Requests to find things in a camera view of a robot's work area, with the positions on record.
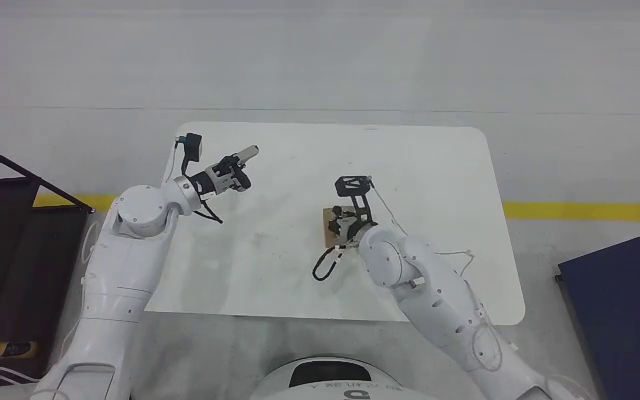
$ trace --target yellow floor stripe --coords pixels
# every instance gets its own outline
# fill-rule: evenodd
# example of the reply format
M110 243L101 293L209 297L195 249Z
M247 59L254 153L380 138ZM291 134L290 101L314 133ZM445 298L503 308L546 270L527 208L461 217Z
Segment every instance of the yellow floor stripe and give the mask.
M640 204L505 201L502 206L510 219L640 222Z
M77 195L76 197L98 211L107 211L116 196L110 194L88 194ZM44 207L63 204L70 203L55 194L43 193L36 197L34 206ZM640 203L532 203L505 201L502 206L508 219L640 222Z
M89 204L97 211L108 211L116 198L112 194L80 194L75 195L77 199ZM67 200L53 193L40 193L33 202L34 207L61 206L71 204Z

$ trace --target gray floor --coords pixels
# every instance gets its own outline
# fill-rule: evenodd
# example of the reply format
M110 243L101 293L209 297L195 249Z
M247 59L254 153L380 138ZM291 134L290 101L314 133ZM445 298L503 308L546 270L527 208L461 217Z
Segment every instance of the gray floor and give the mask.
M532 366L571 377L595 396L552 277L559 262L637 236L638 224L509 221L508 226L527 312L520 324L500 330ZM79 267L77 277L82 273ZM77 284L67 303L61 333L77 315ZM139 400L246 399L274 368L321 354L366 361L402 385L443 400L483 398L466 374L408 323L161 313L146 313L140 324L131 351L138 366L134 394Z

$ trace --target table top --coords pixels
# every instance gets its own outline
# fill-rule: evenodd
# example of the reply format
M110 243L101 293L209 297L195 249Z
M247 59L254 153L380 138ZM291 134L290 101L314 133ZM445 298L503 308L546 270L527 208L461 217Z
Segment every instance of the table top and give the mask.
M224 224L181 217L148 311L406 321L390 292L349 250L324 282L311 276L324 251L322 210L349 205L335 180L371 175L396 219L436 251L471 249L465 272L493 322L524 317L524 299L484 135L474 128L191 122L202 135L196 173L256 144L253 186L208 203ZM181 148L173 175L179 174ZM165 176L170 170L171 158ZM370 192L374 220L391 225ZM465 255L446 256L454 268Z

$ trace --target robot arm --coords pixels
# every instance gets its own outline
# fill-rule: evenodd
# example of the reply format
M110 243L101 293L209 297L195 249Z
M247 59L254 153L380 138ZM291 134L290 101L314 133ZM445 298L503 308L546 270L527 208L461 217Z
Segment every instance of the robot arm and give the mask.
M179 176L159 188L134 186L116 198L83 278L82 310L73 340L38 383L32 399L129 398L127 351L160 281L178 216L199 209L204 194L248 189L250 182L241 170L257 153L251 146L223 158L205 170L211 177ZM218 168L223 162L224 168Z
M373 281L392 291L418 332L453 358L487 399L581 399L516 354L467 281L427 244L374 226L362 236L359 253Z

